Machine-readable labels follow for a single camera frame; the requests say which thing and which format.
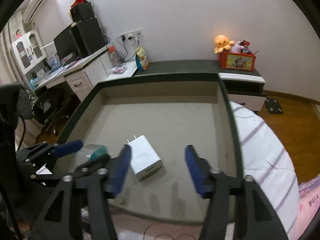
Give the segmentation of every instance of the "toy box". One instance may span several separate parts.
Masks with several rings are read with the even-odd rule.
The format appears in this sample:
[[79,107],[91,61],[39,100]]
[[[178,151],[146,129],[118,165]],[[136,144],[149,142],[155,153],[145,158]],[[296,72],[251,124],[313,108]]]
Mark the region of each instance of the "toy box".
[[250,53],[222,52],[219,54],[221,67],[224,69],[239,69],[254,71],[256,56]]

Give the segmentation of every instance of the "curtain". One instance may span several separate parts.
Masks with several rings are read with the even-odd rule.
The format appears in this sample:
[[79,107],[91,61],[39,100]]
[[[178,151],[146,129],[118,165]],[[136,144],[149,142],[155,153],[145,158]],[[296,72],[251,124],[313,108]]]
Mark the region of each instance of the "curtain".
[[[19,66],[15,62],[15,58],[11,51],[11,40],[8,24],[4,27],[0,34],[0,85],[12,82],[21,82],[25,88],[30,89],[30,85],[22,74]],[[26,132],[21,148],[31,146],[36,143],[37,136],[41,133],[43,125],[35,118],[25,120]],[[15,132],[16,147],[21,140],[23,133],[23,124],[19,118],[18,126]]]

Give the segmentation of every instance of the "power cord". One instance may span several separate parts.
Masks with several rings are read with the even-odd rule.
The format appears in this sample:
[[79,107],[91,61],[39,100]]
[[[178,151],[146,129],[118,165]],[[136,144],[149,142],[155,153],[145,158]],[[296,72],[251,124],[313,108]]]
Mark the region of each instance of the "power cord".
[[23,142],[23,139],[24,139],[24,135],[26,133],[26,122],[24,121],[24,119],[22,118],[21,115],[19,115],[19,117],[21,118],[22,123],[23,123],[23,133],[22,133],[22,136],[21,136],[20,143],[19,143],[17,151],[20,150],[22,142]]
[[107,35],[108,28],[102,25],[98,15],[94,12],[94,5],[92,5],[91,3],[90,3],[90,5],[91,5],[91,8],[92,8],[92,11],[94,13],[95,18],[98,21],[102,36],[105,38],[106,43],[108,44],[111,41],[111,38]]
[[23,240],[24,236],[20,232],[16,216],[14,215],[14,211],[13,211],[13,208],[12,208],[11,203],[10,203],[10,199],[9,199],[9,197],[7,195],[6,190],[4,189],[3,185],[1,184],[1,182],[0,182],[0,193],[2,195],[2,198],[4,199],[5,205],[7,206],[8,212],[10,214],[11,221],[12,221],[13,228],[14,228],[14,231],[16,233],[16,236],[17,236],[17,238],[19,240]]
[[[136,49],[139,47],[139,44],[140,44],[139,39],[138,39],[138,35],[137,35],[138,45],[137,45]],[[129,58],[128,60],[125,60],[124,62],[128,62],[128,61],[129,61],[130,59],[132,59],[135,55],[136,55],[136,52],[131,56],[131,58]]]
[[[148,231],[148,229],[151,228],[153,225],[156,225],[156,224],[158,224],[158,223],[153,223],[153,224],[149,225],[149,226],[146,228],[146,230],[145,230],[144,233],[143,233],[143,240],[145,240],[146,232]],[[178,239],[179,239],[180,237],[182,237],[182,236],[191,236],[194,240],[196,240],[196,238],[195,238],[193,235],[189,235],[189,234],[181,234],[181,235],[178,235],[178,237],[177,237],[176,239],[174,239],[173,236],[170,236],[170,235],[168,235],[168,234],[160,234],[160,235],[155,236],[154,240],[156,240],[156,239],[157,239],[158,237],[160,237],[160,236],[168,236],[168,237],[171,237],[173,240],[178,240]]]
[[[122,43],[123,43],[123,45],[118,41],[119,38],[122,38]],[[124,44],[124,41],[125,41],[124,35],[119,36],[119,37],[117,38],[117,42],[118,42],[118,43],[120,44],[120,46],[121,46],[122,48],[124,48],[124,50],[125,50],[125,53],[124,53],[122,56],[120,56],[121,60],[123,60],[123,59],[128,55],[128,50],[127,50],[127,47],[126,47],[125,44]]]

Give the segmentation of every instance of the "black speaker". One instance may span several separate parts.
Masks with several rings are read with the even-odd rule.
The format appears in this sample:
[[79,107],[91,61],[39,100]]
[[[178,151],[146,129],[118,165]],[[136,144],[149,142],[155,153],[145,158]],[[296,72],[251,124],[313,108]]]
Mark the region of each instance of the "black speaker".
[[78,3],[76,6],[70,9],[73,22],[80,22],[84,19],[90,19],[94,17],[91,3],[84,2]]
[[77,22],[70,34],[81,57],[87,57],[106,45],[96,18]]

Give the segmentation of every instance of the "blue gripper pad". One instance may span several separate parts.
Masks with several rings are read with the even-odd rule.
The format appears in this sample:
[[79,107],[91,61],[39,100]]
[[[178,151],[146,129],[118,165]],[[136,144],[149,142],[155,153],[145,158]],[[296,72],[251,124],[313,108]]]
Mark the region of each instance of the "blue gripper pad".
[[58,145],[52,152],[52,155],[57,158],[61,158],[71,153],[79,151],[83,147],[81,140],[76,140],[68,143]]
[[210,181],[210,165],[206,159],[199,158],[193,145],[185,149],[186,163],[195,185],[196,192],[202,198],[209,198],[213,191],[213,183]]
[[130,165],[131,147],[127,144],[124,145],[120,155],[115,159],[116,163],[114,164],[114,172],[110,174],[110,179],[108,182],[108,184],[111,186],[109,187],[108,192],[111,193],[113,198],[121,192],[122,185]]

